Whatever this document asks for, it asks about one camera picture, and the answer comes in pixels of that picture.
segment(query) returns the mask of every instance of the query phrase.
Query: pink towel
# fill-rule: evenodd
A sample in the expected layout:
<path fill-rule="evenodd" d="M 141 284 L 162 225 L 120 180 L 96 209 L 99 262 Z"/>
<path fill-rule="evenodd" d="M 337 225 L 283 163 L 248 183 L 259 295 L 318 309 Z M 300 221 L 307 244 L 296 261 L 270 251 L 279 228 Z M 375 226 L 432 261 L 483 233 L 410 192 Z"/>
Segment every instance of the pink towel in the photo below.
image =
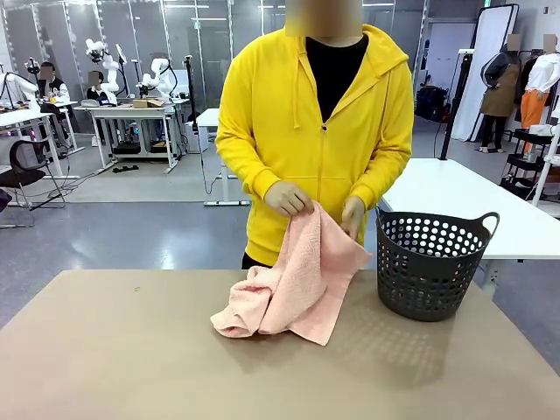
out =
<path fill-rule="evenodd" d="M 325 346 L 352 277 L 371 258 L 323 208 L 292 218 L 276 265 L 253 267 L 210 320 L 235 339 L 290 330 Z"/>

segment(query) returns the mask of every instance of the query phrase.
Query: seated person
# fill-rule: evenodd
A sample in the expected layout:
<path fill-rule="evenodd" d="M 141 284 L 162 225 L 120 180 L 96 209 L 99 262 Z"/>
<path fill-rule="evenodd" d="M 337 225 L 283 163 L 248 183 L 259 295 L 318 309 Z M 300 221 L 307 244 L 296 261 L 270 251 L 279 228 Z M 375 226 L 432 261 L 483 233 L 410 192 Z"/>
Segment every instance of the seated person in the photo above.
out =
<path fill-rule="evenodd" d="M 87 90 L 86 98 L 87 99 L 93 99 L 94 101 L 98 101 L 99 98 L 103 98 L 103 97 L 107 99 L 107 94 L 102 91 L 102 83 L 105 80 L 105 76 L 103 76 L 102 72 L 97 72 L 97 71 L 90 72 L 90 74 L 89 74 L 90 83 L 91 83 L 92 74 L 97 74 L 97 83 L 95 83 L 94 86 L 90 87 Z M 99 132 L 99 137 L 101 138 L 101 142 L 105 143 L 105 138 L 103 137 L 102 123 L 99 120 L 97 120 L 97 131 Z M 98 143 L 97 143 L 97 137 L 96 136 L 91 137 L 91 145 L 92 145 L 92 147 L 97 147 Z"/>
<path fill-rule="evenodd" d="M 92 86 L 91 88 L 89 88 L 87 90 L 86 97 L 88 99 L 93 99 L 95 101 L 97 101 L 100 97 L 107 98 L 107 94 L 102 91 L 102 83 L 105 80 L 105 77 L 103 76 L 103 73 L 102 72 L 97 72 L 97 71 L 92 72 L 92 73 L 97 73 L 99 75 L 98 76 L 99 81 L 94 86 Z"/>
<path fill-rule="evenodd" d="M 54 64 L 49 61 L 45 61 L 41 64 L 41 71 L 42 74 L 52 74 L 52 78 L 50 80 L 40 79 L 38 81 L 38 91 L 41 97 L 46 98 L 49 94 L 51 94 L 51 96 L 56 99 L 56 102 L 70 102 L 70 94 L 68 93 L 67 85 L 64 81 L 56 77 L 56 68 L 54 68 Z"/>
<path fill-rule="evenodd" d="M 68 93 L 67 85 L 56 77 L 56 68 L 54 64 L 50 61 L 45 61 L 41 64 L 41 72 L 40 72 L 40 79 L 38 80 L 38 91 L 42 98 L 53 97 L 55 98 L 56 102 L 70 102 L 70 94 Z M 72 108 L 68 107 L 69 116 L 73 116 Z M 61 123 L 66 120 L 64 114 L 57 115 L 58 121 Z M 67 131 L 64 128 L 64 125 L 60 125 L 62 128 L 62 135 L 64 138 L 68 138 Z M 43 126 L 41 126 L 41 134 L 43 138 L 45 138 L 46 133 Z M 58 143 L 61 144 L 63 139 L 59 139 Z"/>

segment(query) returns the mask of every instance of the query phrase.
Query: hand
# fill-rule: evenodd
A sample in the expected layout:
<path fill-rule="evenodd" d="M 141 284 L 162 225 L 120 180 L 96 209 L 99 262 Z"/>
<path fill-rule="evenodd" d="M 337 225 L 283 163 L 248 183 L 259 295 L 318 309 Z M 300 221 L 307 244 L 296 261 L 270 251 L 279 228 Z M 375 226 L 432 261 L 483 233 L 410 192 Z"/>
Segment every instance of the hand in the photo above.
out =
<path fill-rule="evenodd" d="M 366 205 L 360 197 L 348 197 L 342 211 L 342 224 L 340 227 L 355 241 L 361 230 L 361 224 L 366 214 Z"/>
<path fill-rule="evenodd" d="M 264 194 L 264 202 L 282 216 L 291 217 L 307 211 L 313 213 L 309 196 L 291 182 L 278 181 Z"/>

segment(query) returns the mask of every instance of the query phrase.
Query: office chair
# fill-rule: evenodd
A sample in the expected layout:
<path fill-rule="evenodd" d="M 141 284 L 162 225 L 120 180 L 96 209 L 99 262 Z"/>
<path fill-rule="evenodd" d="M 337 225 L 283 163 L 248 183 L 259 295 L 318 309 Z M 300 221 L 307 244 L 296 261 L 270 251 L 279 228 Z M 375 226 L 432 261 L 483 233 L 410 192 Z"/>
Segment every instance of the office chair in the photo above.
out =
<path fill-rule="evenodd" d="M 15 225 L 0 225 L 0 228 L 31 228 L 35 226 L 35 218 L 32 212 L 45 204 L 50 203 L 58 198 L 62 199 L 60 204 L 62 206 L 56 206 L 55 208 L 63 208 L 66 205 L 64 196 L 57 184 L 56 180 L 53 178 L 53 174 L 48 167 L 48 160 L 43 152 L 44 146 L 48 140 L 42 140 L 38 142 L 32 142 L 29 140 L 17 140 L 10 148 L 10 166 L 6 172 L 0 173 L 0 188 L 13 188 L 14 190 L 21 191 L 24 196 L 25 206 L 31 215 L 31 224 L 15 224 Z M 41 168 L 46 168 L 48 174 L 51 176 L 52 182 L 56 187 L 57 194 L 48 198 L 46 201 L 33 205 L 27 197 L 25 196 L 24 186 L 29 186 L 36 183 L 44 176 L 46 173 L 41 171 Z M 18 193 L 16 191 L 16 201 L 19 206 Z"/>

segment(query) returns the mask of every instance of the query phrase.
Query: cardboard box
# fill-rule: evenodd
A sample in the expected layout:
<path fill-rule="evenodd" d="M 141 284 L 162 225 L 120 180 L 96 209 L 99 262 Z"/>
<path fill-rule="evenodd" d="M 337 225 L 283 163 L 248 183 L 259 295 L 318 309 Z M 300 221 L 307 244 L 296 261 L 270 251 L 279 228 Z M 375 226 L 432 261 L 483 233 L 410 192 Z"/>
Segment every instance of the cardboard box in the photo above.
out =
<path fill-rule="evenodd" d="M 132 108 L 160 108 L 165 101 L 156 98 L 135 99 L 132 101 Z"/>

